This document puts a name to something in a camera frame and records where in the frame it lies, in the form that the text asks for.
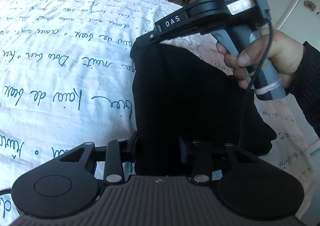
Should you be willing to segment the dark sleeve forearm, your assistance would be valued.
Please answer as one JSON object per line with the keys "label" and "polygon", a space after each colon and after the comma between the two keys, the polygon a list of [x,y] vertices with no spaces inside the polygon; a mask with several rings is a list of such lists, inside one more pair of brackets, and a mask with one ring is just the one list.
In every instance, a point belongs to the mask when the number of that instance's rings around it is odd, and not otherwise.
{"label": "dark sleeve forearm", "polygon": [[305,115],[308,123],[319,134],[319,51],[308,42],[303,44],[302,61],[296,72],[296,78],[291,86],[290,93]]}

